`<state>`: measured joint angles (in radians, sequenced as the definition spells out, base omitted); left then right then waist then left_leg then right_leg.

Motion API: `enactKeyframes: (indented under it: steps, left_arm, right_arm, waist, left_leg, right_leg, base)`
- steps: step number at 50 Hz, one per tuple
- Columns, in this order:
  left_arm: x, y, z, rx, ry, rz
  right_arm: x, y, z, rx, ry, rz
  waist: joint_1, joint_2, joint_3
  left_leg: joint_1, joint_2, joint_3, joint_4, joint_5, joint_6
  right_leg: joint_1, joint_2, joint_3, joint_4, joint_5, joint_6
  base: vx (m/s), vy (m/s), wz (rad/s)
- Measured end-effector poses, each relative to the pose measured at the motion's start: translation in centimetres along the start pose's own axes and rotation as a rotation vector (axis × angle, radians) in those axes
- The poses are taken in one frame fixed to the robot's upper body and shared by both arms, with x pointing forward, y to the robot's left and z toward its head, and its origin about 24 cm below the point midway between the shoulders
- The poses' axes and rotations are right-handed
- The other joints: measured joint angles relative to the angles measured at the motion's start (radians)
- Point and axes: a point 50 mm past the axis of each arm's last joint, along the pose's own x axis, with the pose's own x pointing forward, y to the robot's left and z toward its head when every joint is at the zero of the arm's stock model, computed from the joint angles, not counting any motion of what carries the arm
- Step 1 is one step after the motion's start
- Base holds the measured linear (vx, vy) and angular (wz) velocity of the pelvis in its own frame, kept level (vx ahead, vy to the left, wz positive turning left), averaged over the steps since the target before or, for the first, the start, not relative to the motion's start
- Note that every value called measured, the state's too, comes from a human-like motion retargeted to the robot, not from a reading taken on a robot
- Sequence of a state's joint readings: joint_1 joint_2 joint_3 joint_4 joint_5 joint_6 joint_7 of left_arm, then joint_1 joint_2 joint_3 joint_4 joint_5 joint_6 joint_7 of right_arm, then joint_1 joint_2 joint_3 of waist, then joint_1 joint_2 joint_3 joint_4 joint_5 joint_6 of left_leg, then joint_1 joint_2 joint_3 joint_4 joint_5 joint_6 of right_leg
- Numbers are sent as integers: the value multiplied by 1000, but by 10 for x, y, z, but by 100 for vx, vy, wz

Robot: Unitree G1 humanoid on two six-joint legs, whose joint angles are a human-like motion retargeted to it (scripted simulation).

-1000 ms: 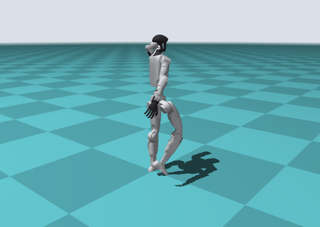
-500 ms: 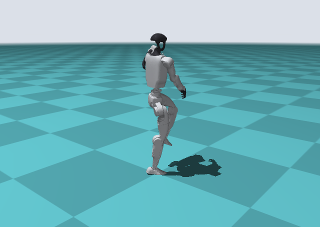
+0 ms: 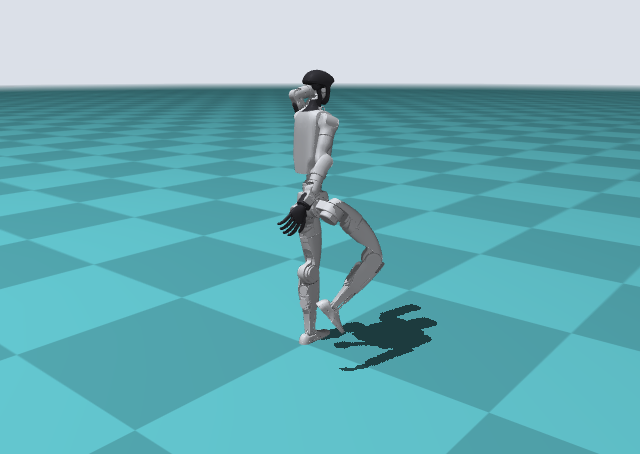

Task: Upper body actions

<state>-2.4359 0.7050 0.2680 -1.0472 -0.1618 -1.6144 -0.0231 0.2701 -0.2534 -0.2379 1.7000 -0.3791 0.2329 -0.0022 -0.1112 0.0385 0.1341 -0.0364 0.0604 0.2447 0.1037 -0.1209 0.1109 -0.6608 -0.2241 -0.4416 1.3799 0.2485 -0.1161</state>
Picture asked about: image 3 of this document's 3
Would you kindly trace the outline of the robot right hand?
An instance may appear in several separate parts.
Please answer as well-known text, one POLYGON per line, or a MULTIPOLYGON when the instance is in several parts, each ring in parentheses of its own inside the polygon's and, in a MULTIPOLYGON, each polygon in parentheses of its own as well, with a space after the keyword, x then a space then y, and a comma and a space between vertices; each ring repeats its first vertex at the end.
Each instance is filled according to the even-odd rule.
POLYGON ((306 210, 310 210, 311 206, 313 205, 312 204, 311 206, 309 206, 306 202, 303 201, 306 195, 307 195, 306 192, 303 193, 297 202, 298 206, 294 207, 289 212, 289 215, 287 215, 284 218, 284 220, 277 223, 277 225, 281 225, 291 217, 291 219, 283 227, 280 228, 280 230, 284 230, 293 222, 291 226, 286 231, 283 232, 283 234, 290 232, 296 225, 293 231, 288 234, 288 236, 292 236, 298 230, 300 224, 301 224, 301 227, 299 228, 298 233, 301 233, 303 231, 306 223, 306 217, 307 217, 306 210))

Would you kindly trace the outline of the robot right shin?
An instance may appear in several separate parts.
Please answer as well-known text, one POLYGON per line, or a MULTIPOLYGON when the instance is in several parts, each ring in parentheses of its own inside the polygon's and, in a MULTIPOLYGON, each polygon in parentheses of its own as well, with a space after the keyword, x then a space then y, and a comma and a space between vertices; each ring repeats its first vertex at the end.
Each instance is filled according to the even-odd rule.
POLYGON ((333 310, 336 313, 338 313, 339 309, 346 304, 353 295, 360 292, 378 274, 385 265, 384 262, 382 262, 382 264, 381 262, 381 256, 371 252, 365 257, 363 262, 355 263, 349 275, 347 275, 343 287, 331 302, 331 308, 335 307, 333 310), (338 308, 340 304, 342 305, 338 308))

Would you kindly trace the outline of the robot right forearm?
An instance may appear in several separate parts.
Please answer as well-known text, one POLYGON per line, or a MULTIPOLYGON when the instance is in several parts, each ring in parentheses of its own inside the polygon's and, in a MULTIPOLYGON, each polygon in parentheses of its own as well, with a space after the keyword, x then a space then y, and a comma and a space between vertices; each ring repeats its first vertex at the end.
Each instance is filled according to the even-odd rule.
POLYGON ((307 195, 303 200, 309 206, 311 206, 314 203, 315 198, 319 196, 323 180, 326 178, 327 171, 332 166, 332 164, 333 160, 329 155, 322 155, 315 164, 314 168, 311 169, 311 176, 304 191, 304 193, 306 192, 307 195))

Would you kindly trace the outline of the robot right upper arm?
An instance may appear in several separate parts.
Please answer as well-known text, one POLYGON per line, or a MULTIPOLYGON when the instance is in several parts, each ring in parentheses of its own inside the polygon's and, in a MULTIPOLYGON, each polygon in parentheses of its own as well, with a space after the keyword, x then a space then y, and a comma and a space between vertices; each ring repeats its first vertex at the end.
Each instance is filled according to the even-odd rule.
POLYGON ((321 113, 321 116, 318 120, 318 127, 320 129, 320 132, 319 132, 315 159, 314 159, 315 164, 317 163, 317 161, 322 155, 328 155, 327 152, 332 147, 334 135, 338 129, 338 126, 339 126, 338 118, 326 113, 321 113))

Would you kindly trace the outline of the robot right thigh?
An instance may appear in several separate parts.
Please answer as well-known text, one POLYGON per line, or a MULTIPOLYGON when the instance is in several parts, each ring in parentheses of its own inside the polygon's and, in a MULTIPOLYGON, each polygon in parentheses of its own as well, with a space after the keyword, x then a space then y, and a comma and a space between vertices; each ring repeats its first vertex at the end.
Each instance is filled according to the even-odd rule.
MULTIPOLYGON (((377 253, 383 261, 382 251, 376 235, 362 215, 345 202, 332 198, 329 201, 319 200, 316 212, 320 218, 330 225, 340 222, 342 230, 358 243, 366 246, 361 254, 361 261, 371 253, 377 253)), ((382 262, 381 262, 382 264, 382 262)))

